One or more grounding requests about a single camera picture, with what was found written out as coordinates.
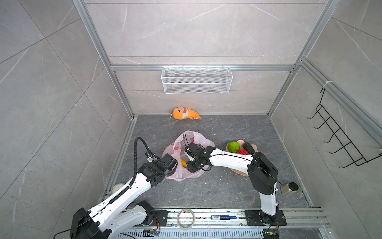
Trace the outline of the pink plastic bag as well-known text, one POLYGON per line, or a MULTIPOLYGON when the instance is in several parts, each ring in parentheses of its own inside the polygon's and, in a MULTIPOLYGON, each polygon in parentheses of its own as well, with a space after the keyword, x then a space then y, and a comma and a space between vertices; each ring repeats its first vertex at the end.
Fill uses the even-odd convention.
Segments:
POLYGON ((178 166, 175 173, 172 176, 168 176, 167 179, 182 182, 185 179, 198 178, 204 174, 205 171, 202 170, 195 173, 190 173, 187 168, 182 166, 180 158, 182 158, 185 162, 189 161, 189 158, 185 153, 185 147, 190 143, 195 143, 203 148, 206 148, 207 146, 215 146, 214 142, 205 138, 199 132, 190 130, 183 132, 174 142, 165 148, 162 154, 163 156, 165 156, 165 154, 169 154, 178 161, 178 166))

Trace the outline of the green fruit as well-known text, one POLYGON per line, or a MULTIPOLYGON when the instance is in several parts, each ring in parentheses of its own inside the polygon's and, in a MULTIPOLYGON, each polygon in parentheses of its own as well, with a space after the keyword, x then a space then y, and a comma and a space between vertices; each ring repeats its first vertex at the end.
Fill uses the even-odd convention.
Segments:
POLYGON ((231 153, 237 153, 240 148, 240 144, 236 141, 230 142, 227 146, 228 151, 231 153))

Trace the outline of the red fruit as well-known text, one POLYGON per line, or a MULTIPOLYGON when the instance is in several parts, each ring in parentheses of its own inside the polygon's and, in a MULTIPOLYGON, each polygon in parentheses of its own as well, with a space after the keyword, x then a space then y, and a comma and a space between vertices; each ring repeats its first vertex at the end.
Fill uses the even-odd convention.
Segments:
POLYGON ((239 155, 248 155, 249 154, 245 149, 239 149, 237 153, 239 155))

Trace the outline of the dark avocado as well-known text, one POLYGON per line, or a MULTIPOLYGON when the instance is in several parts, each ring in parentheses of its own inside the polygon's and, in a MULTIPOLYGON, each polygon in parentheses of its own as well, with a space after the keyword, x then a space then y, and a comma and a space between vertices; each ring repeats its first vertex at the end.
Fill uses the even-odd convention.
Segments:
POLYGON ((254 147, 248 142, 245 142, 243 144, 243 149, 246 150, 248 152, 248 154, 254 154, 256 152, 254 147))

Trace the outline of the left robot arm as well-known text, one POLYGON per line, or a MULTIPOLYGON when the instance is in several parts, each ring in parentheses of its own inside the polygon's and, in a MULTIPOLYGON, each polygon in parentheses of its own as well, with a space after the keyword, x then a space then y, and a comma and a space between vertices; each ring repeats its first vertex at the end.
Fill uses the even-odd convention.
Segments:
POLYGON ((135 179, 131 179, 117 192, 86 211, 79 209, 70 229, 72 239, 111 239, 134 226, 155 223, 155 209, 146 201, 126 208, 141 194, 161 183, 177 169, 178 161, 166 154, 162 159, 144 163, 135 179))

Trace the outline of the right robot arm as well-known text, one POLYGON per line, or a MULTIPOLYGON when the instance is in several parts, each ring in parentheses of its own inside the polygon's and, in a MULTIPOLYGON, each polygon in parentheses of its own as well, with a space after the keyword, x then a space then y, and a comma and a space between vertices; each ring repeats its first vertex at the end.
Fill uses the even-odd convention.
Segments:
POLYGON ((240 155, 212 146, 202 148, 194 143, 185 147, 185 153, 190 159, 187 169, 191 173, 209 165, 234 169, 248 175, 252 186, 260 195, 260 221, 266 225, 276 222, 279 209, 276 198, 278 170, 264 154, 255 152, 252 155, 240 155))

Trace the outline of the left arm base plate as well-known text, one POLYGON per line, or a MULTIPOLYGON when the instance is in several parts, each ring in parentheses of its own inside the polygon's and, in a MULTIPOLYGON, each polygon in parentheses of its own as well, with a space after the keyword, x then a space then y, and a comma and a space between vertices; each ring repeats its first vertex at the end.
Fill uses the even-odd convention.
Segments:
POLYGON ((167 210, 159 210, 155 212, 150 212, 147 214, 145 220, 141 224, 142 226, 151 226, 151 227, 165 227, 168 221, 168 213, 167 210))

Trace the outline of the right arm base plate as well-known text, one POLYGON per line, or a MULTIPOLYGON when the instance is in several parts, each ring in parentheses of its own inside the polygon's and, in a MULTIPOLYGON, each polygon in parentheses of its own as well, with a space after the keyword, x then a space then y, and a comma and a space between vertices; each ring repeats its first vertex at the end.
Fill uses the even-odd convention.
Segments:
POLYGON ((245 219, 248 226, 286 226, 287 222, 282 210, 276 210, 270 216, 261 210, 245 210, 245 219))

